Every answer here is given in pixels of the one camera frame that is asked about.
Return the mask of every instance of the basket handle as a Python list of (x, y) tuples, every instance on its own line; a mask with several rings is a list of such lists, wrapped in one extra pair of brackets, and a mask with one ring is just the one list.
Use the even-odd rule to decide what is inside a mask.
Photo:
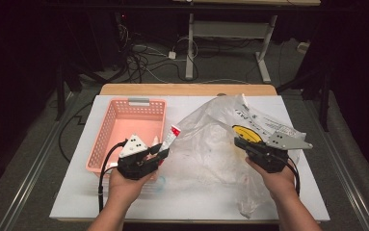
[(150, 106), (149, 98), (128, 98), (130, 106)]

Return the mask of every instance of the wooden table edge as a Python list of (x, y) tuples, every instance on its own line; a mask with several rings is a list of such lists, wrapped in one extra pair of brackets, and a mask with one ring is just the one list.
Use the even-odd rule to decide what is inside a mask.
[(106, 84), (100, 95), (277, 95), (272, 85), (206, 85), (206, 84)]

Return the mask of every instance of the black stand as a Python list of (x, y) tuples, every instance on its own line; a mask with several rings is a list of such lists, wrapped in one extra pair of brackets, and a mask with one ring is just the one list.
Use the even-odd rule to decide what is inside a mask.
[(65, 85), (67, 84), (70, 91), (82, 91), (82, 84), (79, 81), (79, 74), (85, 74), (91, 79), (95, 80), (101, 85), (110, 83), (109, 80), (87, 70), (81, 65), (75, 63), (60, 64), (57, 69), (57, 95), (58, 95), (58, 114), (56, 120), (58, 121), (65, 111)]
[(284, 90), (293, 89), (296, 86), (299, 86), (309, 80), (312, 80), (311, 85), (303, 89), (302, 97), (303, 100), (313, 99), (319, 94), (319, 90), (321, 90), (319, 120), (325, 132), (329, 131), (328, 108), (329, 108), (330, 75), (331, 71), (329, 68), (326, 68), (323, 65), (319, 65), (318, 67), (316, 67), (309, 73), (305, 74), (304, 76), (277, 87), (277, 93), (281, 93)]

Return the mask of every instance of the dark background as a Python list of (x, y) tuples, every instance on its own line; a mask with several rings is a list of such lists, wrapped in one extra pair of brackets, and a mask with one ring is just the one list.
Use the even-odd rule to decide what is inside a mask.
[[(149, 1), (125, 1), (144, 4)], [(168, 0), (151, 1), (168, 3)], [(280, 15), (273, 41), (312, 41), (297, 76), (324, 64), (331, 89), (362, 153), (369, 162), (369, 1), (323, 1), (322, 7), (349, 7), (356, 13)], [(132, 32), (172, 45), (187, 30), (187, 16), (175, 13), (50, 12), (38, 1), (0, 0), (0, 176), (27, 128), (55, 89), (60, 62), (75, 62), (91, 71), (118, 64), (115, 17), (124, 15)], [(203, 17), (215, 18), (216, 15)], [(231, 20), (251, 16), (232, 15)], [(299, 88), (319, 91), (322, 74)]]

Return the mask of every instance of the cable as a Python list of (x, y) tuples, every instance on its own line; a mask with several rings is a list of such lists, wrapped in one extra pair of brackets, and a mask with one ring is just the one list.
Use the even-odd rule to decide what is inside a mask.
[[(144, 51), (136, 51), (136, 52), (139, 52), (139, 53), (144, 53), (144, 54), (147, 54), (147, 55), (158, 55), (158, 56), (163, 56), (163, 57), (167, 57), (167, 55), (165, 55), (165, 54), (163, 54), (163, 52), (161, 52), (161, 51), (159, 51), (159, 50), (157, 50), (157, 49), (155, 49), (155, 48), (152, 48), (152, 47), (149, 47), (149, 46), (144, 46), (144, 45), (133, 45), (133, 47), (132, 48), (134, 48), (134, 47), (136, 47), (136, 46), (140, 46), (140, 47), (145, 47), (145, 50)], [(156, 54), (152, 54), (152, 53), (145, 53), (145, 51), (147, 50), (147, 49), (150, 49), (150, 50), (154, 50), (154, 51), (157, 51), (157, 53)]]
[(288, 162), (285, 162), (280, 157), (278, 157), (278, 156), (276, 156), (274, 154), (271, 154), (271, 156), (273, 158), (275, 158), (275, 159), (283, 162), (284, 164), (286, 164), (286, 166), (289, 167), (289, 169), (293, 172), (293, 174), (295, 175), (295, 180), (296, 180), (295, 190), (296, 190), (296, 193), (299, 196), (300, 193), (301, 193), (301, 177), (299, 176), (298, 168), (296, 167), (295, 162), (293, 162), (293, 160), (290, 157), (288, 158), (292, 162), (292, 164), (293, 164), (293, 167), (292, 167)]
[(143, 37), (145, 40), (146, 40), (146, 37), (149, 37), (151, 39), (156, 39), (158, 44), (163, 45), (163, 46), (165, 46), (166, 48), (169, 48), (169, 49), (171, 48), (172, 44), (175, 44), (175, 41), (173, 41), (173, 40), (167, 40), (165, 38), (155, 37), (155, 36), (150, 35), (150, 34), (146, 34), (146, 33), (142, 33), (142, 32), (135, 33), (135, 34)]
[(119, 27), (121, 27), (122, 29), (122, 34), (121, 34), (121, 40), (124, 40), (124, 45), (121, 47), (121, 49), (123, 49), (126, 45), (127, 45), (127, 41), (129, 40), (129, 31), (127, 30), (127, 28), (123, 25), (119, 25)]
[(294, 7), (298, 7), (295, 4), (293, 4), (292, 2), (290, 2), (289, 0), (286, 0), (290, 5), (294, 6)]
[(110, 167), (106, 169), (107, 163), (109, 161), (110, 156), (116, 150), (116, 148), (123, 147), (126, 145), (126, 143), (127, 143), (127, 140), (124, 140), (122, 142), (118, 142), (115, 146), (113, 146), (109, 150), (108, 154), (106, 155), (105, 161), (103, 162), (102, 169), (100, 171), (99, 186), (97, 188), (97, 195), (99, 199), (99, 213), (102, 212), (103, 210), (103, 177), (108, 170), (113, 168), (113, 167)]
[(75, 118), (75, 117), (79, 117), (79, 122), (78, 122), (78, 125), (81, 124), (80, 123), (80, 119), (81, 117), (78, 116), (78, 114), (80, 112), (82, 112), (82, 110), (84, 110), (85, 108), (87, 108), (88, 106), (90, 106), (92, 104), (92, 102), (86, 104), (85, 106), (83, 106), (81, 109), (78, 110), (78, 112), (76, 112), (76, 114), (74, 116), (72, 116), (67, 122), (66, 124), (64, 125), (64, 127), (62, 128), (60, 134), (59, 134), (59, 137), (58, 137), (58, 145), (59, 145), (59, 150), (61, 152), (61, 155), (65, 158), (65, 160), (70, 163), (70, 159), (67, 157), (67, 155), (65, 154), (64, 150), (62, 149), (62, 143), (61, 143), (61, 139), (62, 139), (62, 134), (64, 133), (64, 130), (66, 129), (66, 127), (69, 125), (69, 123)]
[(167, 81), (164, 81), (164, 80), (162, 80), (162, 79), (159, 79), (157, 76), (155, 76), (154, 74), (153, 74), (153, 72), (151, 72), (150, 70), (148, 70), (147, 69), (147, 71), (148, 71), (148, 73), (150, 73), (156, 80), (158, 80), (158, 81), (160, 81), (161, 83), (165, 83), (165, 84), (172, 84), (172, 83), (170, 83), (170, 82), (167, 82)]
[[(232, 50), (232, 49), (237, 49), (237, 48), (245, 48), (248, 45), (250, 45), (250, 43), (253, 41), (253, 39), (248, 39), (247, 38), (247, 39), (242, 39), (242, 42), (239, 45), (232, 45), (232, 44), (228, 44), (226, 42), (218, 41), (217, 39), (206, 39), (206, 38), (198, 38), (198, 39), (211, 41), (211, 42), (214, 42), (217, 45), (217, 47), (216, 47), (217, 51), (214, 55), (211, 55), (211, 56), (202, 56), (201, 55), (202, 58), (213, 58), (213, 57), (219, 55), (221, 53), (221, 51)], [(229, 46), (229, 47), (228, 48), (222, 48), (222, 45)], [(198, 49), (199, 50), (201, 50), (201, 49), (213, 49), (213, 47), (202, 47), (202, 46), (199, 45)]]
[[(143, 73), (145, 71), (144, 67), (147, 66), (147, 63), (148, 63), (148, 59), (144, 56), (141, 56), (141, 55), (135, 55), (134, 52), (130, 52), (130, 55), (129, 55), (129, 62), (130, 64), (135, 64), (136, 67), (131, 67), (131, 65), (129, 64), (129, 68), (127, 69), (128, 70), (128, 75), (129, 75), (129, 79), (128, 81), (130, 83), (136, 83), (136, 80), (139, 79), (139, 84), (143, 81)], [(136, 72), (139, 72), (139, 77), (134, 77), (134, 74)]]
[(233, 80), (233, 79), (216, 79), (216, 80), (210, 80), (210, 81), (205, 81), (205, 82), (199, 82), (199, 84), (208, 84), (208, 83), (219, 82), (219, 81), (232, 81), (232, 82), (237, 82), (237, 83), (243, 83), (246, 85), (250, 84), (242, 80)]
[[(179, 43), (180, 41), (184, 40), (184, 39), (186, 39), (186, 40), (190, 40), (188, 37), (180, 38), (180, 39), (177, 41), (177, 43), (175, 44), (175, 46), (176, 46), (176, 45), (178, 45), (178, 43)], [(194, 57), (193, 57), (193, 58), (195, 58), (195, 57), (197, 56), (197, 54), (198, 54), (198, 46), (197, 46), (196, 42), (195, 42), (193, 39), (191, 39), (191, 42), (192, 42), (192, 43), (193, 43), (193, 45), (196, 47), (196, 52), (195, 52), (195, 55), (194, 55)]]

